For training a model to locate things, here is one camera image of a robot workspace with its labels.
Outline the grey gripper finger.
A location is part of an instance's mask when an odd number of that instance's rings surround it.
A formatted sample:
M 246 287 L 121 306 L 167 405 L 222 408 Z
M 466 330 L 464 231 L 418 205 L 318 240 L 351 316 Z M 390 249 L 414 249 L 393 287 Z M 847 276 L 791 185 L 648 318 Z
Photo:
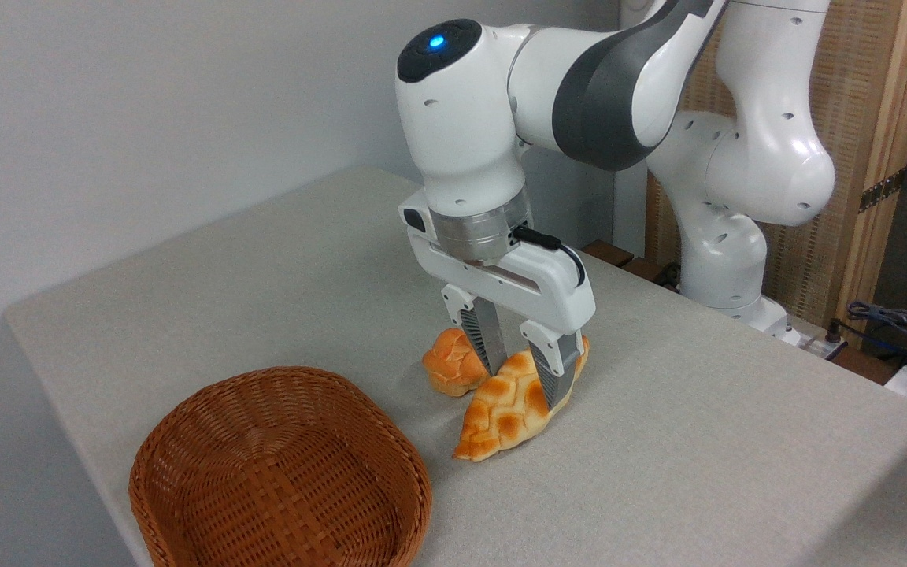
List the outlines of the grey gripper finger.
M 442 289 L 442 296 L 454 325 L 465 332 L 490 376 L 497 374 L 508 355 L 494 303 L 452 283 Z
M 572 394 L 580 362 L 587 352 L 582 329 L 564 334 L 526 320 L 520 331 L 529 342 L 548 410 L 556 413 Z

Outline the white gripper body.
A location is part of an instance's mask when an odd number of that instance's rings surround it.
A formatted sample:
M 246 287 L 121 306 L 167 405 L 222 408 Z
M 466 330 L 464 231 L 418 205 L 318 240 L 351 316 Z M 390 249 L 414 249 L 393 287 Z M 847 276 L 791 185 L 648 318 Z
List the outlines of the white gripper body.
M 415 258 L 428 274 L 561 334 L 576 333 L 595 312 L 589 277 L 564 251 L 522 242 L 493 265 L 471 265 L 439 247 L 422 193 L 399 206 Z

